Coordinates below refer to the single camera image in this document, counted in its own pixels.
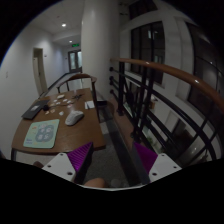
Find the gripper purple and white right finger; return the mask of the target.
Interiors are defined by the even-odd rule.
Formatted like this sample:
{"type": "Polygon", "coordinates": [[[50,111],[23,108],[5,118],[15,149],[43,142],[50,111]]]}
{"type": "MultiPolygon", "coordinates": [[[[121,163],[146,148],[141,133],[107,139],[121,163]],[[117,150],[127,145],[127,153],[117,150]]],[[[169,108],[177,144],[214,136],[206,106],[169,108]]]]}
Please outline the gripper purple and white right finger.
{"type": "Polygon", "coordinates": [[[181,170],[165,153],[156,154],[136,142],[133,143],[133,162],[142,183],[152,183],[181,170]]]}

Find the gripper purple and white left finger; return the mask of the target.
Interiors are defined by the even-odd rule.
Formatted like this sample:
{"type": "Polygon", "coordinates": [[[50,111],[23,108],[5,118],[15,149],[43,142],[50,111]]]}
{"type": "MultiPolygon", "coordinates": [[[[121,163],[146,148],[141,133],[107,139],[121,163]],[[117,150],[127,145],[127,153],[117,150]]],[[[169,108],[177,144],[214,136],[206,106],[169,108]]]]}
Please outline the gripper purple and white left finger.
{"type": "Polygon", "coordinates": [[[57,154],[43,170],[70,182],[82,184],[92,162],[93,143],[87,143],[71,152],[57,154]]]}

